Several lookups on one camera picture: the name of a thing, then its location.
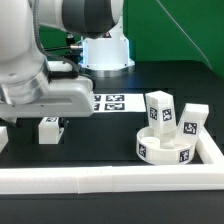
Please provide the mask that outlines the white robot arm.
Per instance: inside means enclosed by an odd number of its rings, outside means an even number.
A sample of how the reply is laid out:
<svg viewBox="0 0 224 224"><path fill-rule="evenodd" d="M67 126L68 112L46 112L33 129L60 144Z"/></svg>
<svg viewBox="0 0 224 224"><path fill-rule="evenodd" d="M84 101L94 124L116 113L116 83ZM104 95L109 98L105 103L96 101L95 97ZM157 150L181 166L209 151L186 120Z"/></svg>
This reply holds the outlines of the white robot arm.
<svg viewBox="0 0 224 224"><path fill-rule="evenodd" d="M124 0L0 0L0 118L92 115L91 74L134 64L123 6ZM81 62L50 53L42 27L81 37Z"/></svg>

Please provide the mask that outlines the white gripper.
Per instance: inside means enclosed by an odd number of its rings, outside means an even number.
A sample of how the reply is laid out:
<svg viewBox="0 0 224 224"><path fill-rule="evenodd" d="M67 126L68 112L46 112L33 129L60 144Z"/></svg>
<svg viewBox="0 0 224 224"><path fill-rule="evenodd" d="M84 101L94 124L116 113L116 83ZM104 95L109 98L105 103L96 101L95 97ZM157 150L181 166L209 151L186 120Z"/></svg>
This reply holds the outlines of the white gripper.
<svg viewBox="0 0 224 224"><path fill-rule="evenodd" d="M85 76L54 79L47 93L25 105L0 101L0 118L89 117L94 112L94 82Z"/></svg>

